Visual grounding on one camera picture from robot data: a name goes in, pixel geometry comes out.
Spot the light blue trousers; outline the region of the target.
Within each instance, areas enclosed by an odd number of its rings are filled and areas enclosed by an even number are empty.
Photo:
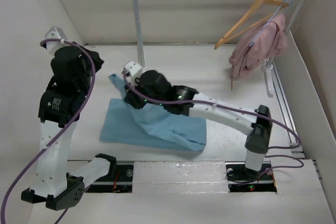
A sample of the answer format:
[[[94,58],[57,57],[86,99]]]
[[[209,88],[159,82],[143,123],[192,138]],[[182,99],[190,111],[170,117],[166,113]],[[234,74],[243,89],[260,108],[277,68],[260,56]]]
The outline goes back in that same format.
[[[124,80],[112,74],[110,82],[120,99],[110,99],[99,141],[176,151],[201,152],[206,146],[206,120],[168,113],[147,104],[137,110],[124,102]]]

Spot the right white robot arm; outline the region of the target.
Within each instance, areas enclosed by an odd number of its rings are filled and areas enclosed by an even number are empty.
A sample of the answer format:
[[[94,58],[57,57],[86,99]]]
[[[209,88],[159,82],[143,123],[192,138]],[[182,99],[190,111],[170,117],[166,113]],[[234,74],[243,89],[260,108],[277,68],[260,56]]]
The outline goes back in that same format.
[[[155,70],[125,67],[122,74],[126,81],[124,100],[135,109],[152,104],[162,107],[170,114],[207,119],[246,135],[243,173],[250,179],[261,174],[272,129],[268,107],[260,105],[252,111],[231,108],[191,87],[173,86],[164,75]]]

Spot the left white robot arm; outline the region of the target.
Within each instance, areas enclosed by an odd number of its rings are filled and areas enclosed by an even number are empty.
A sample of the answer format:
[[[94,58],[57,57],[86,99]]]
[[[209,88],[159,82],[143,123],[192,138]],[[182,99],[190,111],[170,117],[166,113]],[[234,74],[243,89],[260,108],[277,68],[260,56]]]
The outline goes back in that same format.
[[[92,93],[92,75],[104,61],[95,51],[81,46],[62,47],[51,60],[53,76],[41,96],[40,150],[36,180],[22,191],[21,200],[59,211],[76,206],[84,190],[100,178],[112,180],[117,175],[117,160],[97,154],[74,172],[67,172],[71,138],[80,118],[82,105]]]

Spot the wooden clothes hanger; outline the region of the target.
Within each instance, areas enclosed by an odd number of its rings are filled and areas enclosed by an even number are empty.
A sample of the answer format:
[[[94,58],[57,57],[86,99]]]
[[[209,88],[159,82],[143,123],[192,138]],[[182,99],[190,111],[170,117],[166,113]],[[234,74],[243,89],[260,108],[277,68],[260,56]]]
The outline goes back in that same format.
[[[242,18],[225,34],[223,35],[215,44],[214,49],[217,50],[220,46],[228,43],[229,41],[232,41],[233,39],[236,39],[240,35],[246,33],[247,31],[251,30],[255,26],[261,24],[262,22],[265,22],[268,18],[272,16],[272,14],[269,14],[265,16],[264,18],[260,19],[259,21],[251,24],[246,29],[235,33],[261,6],[263,5],[271,5],[271,6],[277,6],[282,10],[284,8],[289,7],[289,3],[283,3],[283,1],[280,0],[255,0],[249,10],[242,16]]]

